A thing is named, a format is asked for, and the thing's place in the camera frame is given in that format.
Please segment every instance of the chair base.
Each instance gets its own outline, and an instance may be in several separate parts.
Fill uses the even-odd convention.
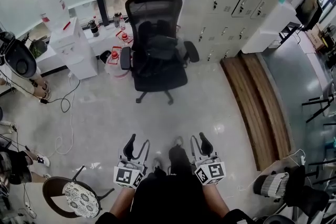
[[[145,97],[145,95],[147,94],[148,92],[143,92],[139,98],[137,98],[135,101],[137,104],[140,104],[142,102],[142,99]],[[171,96],[171,94],[168,92],[168,91],[164,91],[164,93],[166,94],[166,96],[168,96],[168,105],[172,105],[174,103],[174,99],[173,97]]]

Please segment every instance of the power cord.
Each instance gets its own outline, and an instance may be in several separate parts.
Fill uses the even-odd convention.
[[[0,70],[0,72],[1,72],[1,74],[2,74],[7,80],[9,80],[11,83],[17,85],[18,87],[20,87],[21,89],[23,89],[25,92],[29,93],[30,95],[32,95],[32,96],[34,96],[35,98],[37,98],[38,100],[40,100],[40,102],[41,102],[42,104],[54,103],[55,101],[61,100],[61,110],[62,110],[63,113],[68,112],[69,109],[70,109],[70,106],[71,106],[70,101],[69,101],[68,99],[66,99],[66,96],[68,96],[68,95],[71,94],[73,91],[75,91],[75,90],[79,87],[79,85],[80,85],[80,80],[79,80],[77,86],[76,86],[72,91],[70,91],[69,93],[67,93],[63,98],[57,98],[57,99],[55,99],[55,100],[53,100],[53,101],[48,101],[48,100],[46,100],[46,99],[44,99],[44,98],[40,98],[40,97],[38,97],[38,96],[32,94],[31,92],[28,92],[26,89],[24,89],[23,87],[21,87],[19,84],[16,84],[13,80],[11,80],[8,76],[6,76],[1,70]],[[68,107],[66,110],[64,110],[64,109],[63,109],[63,106],[62,106],[62,104],[63,104],[64,101],[67,101],[67,102],[69,103],[69,107]]]

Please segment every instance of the water bottle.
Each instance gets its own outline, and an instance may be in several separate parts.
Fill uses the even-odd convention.
[[[125,24],[125,20],[122,16],[120,16],[120,30],[124,31],[126,29],[126,24]]]

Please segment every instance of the person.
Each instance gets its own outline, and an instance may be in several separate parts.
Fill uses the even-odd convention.
[[[44,183],[49,174],[40,176],[34,172],[29,171],[28,166],[32,165],[34,161],[44,164],[46,167],[50,166],[50,160],[41,154],[33,154],[30,151],[12,151],[4,147],[0,147],[0,177],[1,182],[7,178],[10,184],[19,185],[22,183]]]
[[[0,67],[1,79],[0,85],[10,84],[26,97],[31,97],[32,94],[49,100],[51,97],[49,83],[41,77],[41,70],[37,67],[35,74],[30,79],[19,77],[16,73],[7,66]]]
[[[169,151],[170,175],[162,170],[160,159],[154,159],[154,172],[141,181],[136,191],[124,187],[111,210],[100,216],[96,224],[135,221],[236,224],[241,220],[254,223],[239,209],[230,211],[216,185],[200,183],[182,146],[179,137]]]

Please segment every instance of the floral seat cushion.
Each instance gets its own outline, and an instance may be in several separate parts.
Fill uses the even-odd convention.
[[[76,215],[85,218],[94,218],[99,213],[99,202],[96,196],[84,187],[70,182],[63,188],[69,207]]]

